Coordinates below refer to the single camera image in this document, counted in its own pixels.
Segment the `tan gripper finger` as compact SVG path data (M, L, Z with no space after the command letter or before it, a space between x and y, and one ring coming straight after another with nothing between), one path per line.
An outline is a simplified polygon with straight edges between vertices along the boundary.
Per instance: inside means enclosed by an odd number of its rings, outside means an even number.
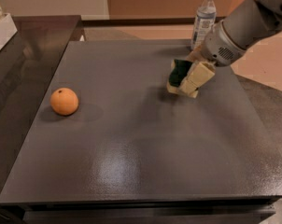
M209 81L216 73L216 67L210 62L195 62L178 87L178 93L196 98L199 88Z
M185 59L172 60L171 69L175 69L177 67L190 68L190 66L195 62L203 62L203 61L205 61L205 57L202 54L202 46L199 45L198 47L193 49Z

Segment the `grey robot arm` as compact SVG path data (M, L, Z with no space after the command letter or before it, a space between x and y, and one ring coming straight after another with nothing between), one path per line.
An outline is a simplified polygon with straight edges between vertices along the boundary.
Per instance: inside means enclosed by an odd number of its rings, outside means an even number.
M239 60L260 40L282 32L282 0L244 0L215 24L184 60L171 63L167 90L194 98L218 67Z

